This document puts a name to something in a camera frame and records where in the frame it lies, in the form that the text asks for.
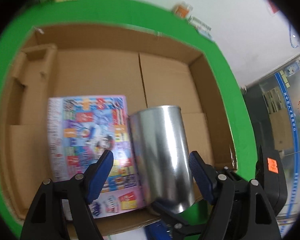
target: green backdrop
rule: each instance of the green backdrop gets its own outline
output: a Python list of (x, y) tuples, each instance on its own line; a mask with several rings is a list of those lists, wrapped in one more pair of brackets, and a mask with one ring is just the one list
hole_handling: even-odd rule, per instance
[[(78, 0), (34, 6), (14, 19), (0, 37), (0, 93), (13, 57), (35, 26), (57, 23), (103, 23), (153, 31), (201, 50), (215, 75), (223, 98), (238, 160), (238, 174), (255, 176), (257, 152), (249, 115), (240, 89), (220, 49), (186, 21), (171, 12), (133, 0)], [(0, 191), (0, 214), (16, 236), (22, 226), (11, 216)], [(191, 224), (206, 220), (206, 205), (199, 202), (182, 214)]]

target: cardboard box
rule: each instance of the cardboard box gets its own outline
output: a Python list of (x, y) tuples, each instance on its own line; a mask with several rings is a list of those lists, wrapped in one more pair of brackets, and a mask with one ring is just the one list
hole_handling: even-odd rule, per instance
[(286, 108), (269, 114), (272, 135), (274, 139), (274, 148), (282, 151), (293, 147), (291, 123)]
[[(223, 101), (200, 51), (168, 37), (119, 27), (73, 24), (42, 30), (44, 34), (34, 33), (16, 56), (0, 106), (2, 189), (20, 219), (42, 180), (52, 176), (49, 97), (122, 94), (128, 114), (155, 105), (179, 105), (189, 150), (197, 150), (216, 167), (236, 168)], [(201, 199), (197, 187), (194, 191)], [(96, 223), (103, 235), (111, 235), (157, 219), (140, 209)]]

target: cylindrical tin can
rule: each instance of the cylindrical tin can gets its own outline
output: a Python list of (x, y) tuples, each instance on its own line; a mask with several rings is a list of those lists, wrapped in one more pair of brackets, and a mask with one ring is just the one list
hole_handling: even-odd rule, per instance
[(161, 202), (174, 213), (194, 203), (188, 146), (179, 106), (158, 106), (130, 117), (146, 204)]

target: metal screw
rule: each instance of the metal screw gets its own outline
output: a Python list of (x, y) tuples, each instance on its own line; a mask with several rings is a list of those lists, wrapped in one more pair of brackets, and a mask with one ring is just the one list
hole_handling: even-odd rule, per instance
[(180, 228), (182, 228), (182, 224), (177, 223), (177, 224), (174, 225), (174, 228), (175, 229), (180, 229)]
[(224, 174), (219, 174), (219, 175), (218, 175), (218, 179), (220, 179), (220, 180), (226, 180), (226, 179), (227, 179), (227, 176), (224, 175)]
[(258, 185), (259, 185), (259, 181), (257, 181), (256, 179), (252, 179), (252, 180), (251, 180), (251, 184), (252, 184), (253, 186), (258, 186)]
[(75, 177), (75, 179), (80, 180), (80, 179), (83, 179), (83, 174), (82, 173), (78, 173), (74, 177)]
[(48, 178), (48, 179), (44, 179), (42, 183), (44, 185), (48, 185), (50, 182), (51, 182), (51, 179)]

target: blue gripper pad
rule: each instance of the blue gripper pad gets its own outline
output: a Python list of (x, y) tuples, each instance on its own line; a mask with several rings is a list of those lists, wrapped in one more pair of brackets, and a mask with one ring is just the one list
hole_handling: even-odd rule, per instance
[(205, 164), (197, 151), (189, 154), (189, 167), (203, 198), (210, 204), (215, 203), (214, 190), (217, 187), (217, 172)]
[(97, 199), (113, 166), (112, 151), (105, 150), (97, 163), (91, 164), (84, 173), (86, 201)]

